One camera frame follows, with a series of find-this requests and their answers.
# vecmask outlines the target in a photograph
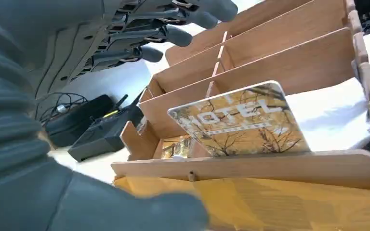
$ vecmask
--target black device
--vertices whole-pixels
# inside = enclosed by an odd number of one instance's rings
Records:
[[[57,147],[70,146],[86,131],[94,119],[104,116],[112,107],[111,98],[101,95],[50,119],[45,126],[46,132]]]
[[[127,121],[132,121],[134,126],[137,126],[144,117],[141,109],[136,105],[139,97],[117,113],[95,120],[68,150],[69,154],[81,162],[93,156],[124,148],[120,134],[125,124]]]

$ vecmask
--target tree illustration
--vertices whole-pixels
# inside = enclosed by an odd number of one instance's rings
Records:
[[[242,115],[238,105],[252,116]],[[215,123],[202,123],[200,114]],[[177,121],[192,118],[196,123],[188,120],[181,126],[213,156],[309,150],[281,89],[273,83],[178,108],[172,116]]]

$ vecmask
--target yellow surface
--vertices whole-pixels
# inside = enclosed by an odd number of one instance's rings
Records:
[[[207,207],[212,227],[244,231],[370,231],[370,191],[263,179],[188,182],[121,178],[114,185],[137,196],[192,193]]]

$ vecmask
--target wooden compartment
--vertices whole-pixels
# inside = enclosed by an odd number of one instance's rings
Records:
[[[341,29],[347,22],[346,10],[340,0],[313,0],[237,36],[232,37],[231,31],[225,31],[219,35],[218,45],[205,48],[204,52],[155,74],[153,79],[162,92],[170,92]],[[202,32],[207,37],[212,33],[216,31]],[[181,51],[176,54],[186,55]],[[217,62],[221,65],[219,72],[214,71]]]
[[[291,11],[310,0],[265,0],[245,11],[242,11],[230,23],[220,23],[208,33],[202,32],[194,36],[191,45],[186,48],[172,47],[165,56],[170,66],[173,66],[195,54],[222,42],[224,32],[229,31],[232,36],[237,36],[277,16]]]
[[[266,2],[275,4],[278,1]],[[280,2],[292,4],[288,0]],[[130,161],[113,163],[115,173],[119,176],[186,180],[191,172],[197,180],[253,177],[370,189],[370,152],[366,150],[213,158],[207,157],[198,143],[193,143],[190,156],[195,158],[180,162],[159,159],[162,139],[186,134],[168,117],[167,110],[215,94],[276,80],[289,95],[333,86],[359,75],[370,99],[368,54],[362,35],[356,33],[358,19],[353,12],[350,14],[354,9],[351,0],[301,1],[295,9],[280,13],[278,15],[281,16],[254,26],[237,37],[231,38],[225,30],[219,37],[219,45],[213,44],[212,48],[155,75],[139,104],[148,121],[140,132],[131,122],[126,124],[121,139],[131,153]],[[317,14],[318,10],[325,11],[327,16]],[[324,19],[316,21],[316,16]],[[297,23],[299,19],[306,20],[302,25],[308,27],[301,27],[288,35],[283,26],[287,18]],[[325,20],[330,25],[314,23]],[[273,33],[279,36],[269,36],[273,30],[284,30],[284,33],[278,31]],[[262,36],[265,33],[269,41]],[[181,49],[186,51],[184,54],[198,50],[201,47],[198,47],[198,41],[209,40],[197,38],[197,44],[189,51]],[[258,48],[249,41],[261,41],[264,48]]]
[[[289,95],[333,86],[354,77],[351,66],[354,58],[351,31],[343,28],[141,102],[139,106],[158,137],[184,135],[186,132],[166,112],[170,108],[203,99],[211,81],[216,82],[220,92],[228,92],[276,80]]]

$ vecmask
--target wooden organizer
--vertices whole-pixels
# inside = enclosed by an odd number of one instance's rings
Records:
[[[131,156],[112,164],[117,175],[186,180],[192,172],[197,180],[246,177],[370,189],[366,150],[213,158],[193,143],[194,158],[158,159],[162,139],[186,134],[167,110],[215,94],[276,80],[289,95],[359,75],[370,100],[370,65],[352,0],[266,0],[195,36],[188,48],[169,49],[167,59],[172,66],[153,76],[140,99],[146,125],[138,133],[128,122],[121,134]]]

